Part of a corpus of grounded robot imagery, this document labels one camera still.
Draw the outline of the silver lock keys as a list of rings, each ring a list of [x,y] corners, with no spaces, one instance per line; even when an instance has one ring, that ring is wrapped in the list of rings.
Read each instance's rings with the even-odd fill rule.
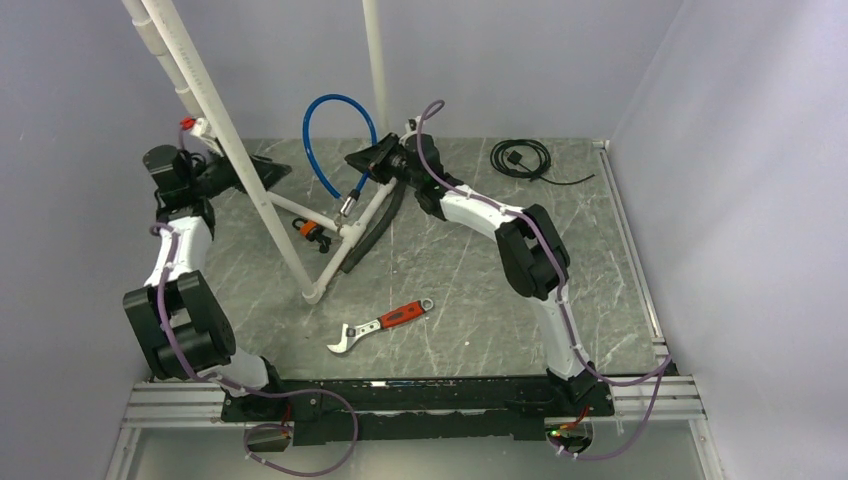
[[[344,217],[342,215],[337,215],[335,217],[334,224],[336,227],[336,232],[341,235],[345,226]]]

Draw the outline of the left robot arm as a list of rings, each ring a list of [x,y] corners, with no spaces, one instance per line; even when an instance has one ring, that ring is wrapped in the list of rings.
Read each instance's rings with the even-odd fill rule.
[[[160,240],[155,267],[143,286],[126,293],[123,308],[154,378],[206,381],[264,420],[287,406],[270,362],[238,347],[234,330],[203,275],[215,238],[212,199],[246,190],[225,155],[191,153],[174,145],[150,149],[142,163],[156,189],[155,222]]]

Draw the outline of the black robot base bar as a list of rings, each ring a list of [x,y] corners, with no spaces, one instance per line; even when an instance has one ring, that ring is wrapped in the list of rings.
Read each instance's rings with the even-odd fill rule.
[[[588,374],[280,380],[283,399],[227,395],[225,423],[290,421],[297,446],[347,441],[510,437],[536,441],[557,419],[610,417],[608,385]]]

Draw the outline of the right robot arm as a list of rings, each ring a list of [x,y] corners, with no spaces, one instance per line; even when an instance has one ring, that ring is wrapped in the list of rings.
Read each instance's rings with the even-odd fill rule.
[[[428,134],[389,134],[344,160],[380,184],[407,184],[425,213],[492,240],[509,286],[528,301],[539,327],[553,406],[564,415],[601,411],[608,390],[580,341],[568,295],[570,257],[544,207],[520,209],[478,193],[444,170]]]

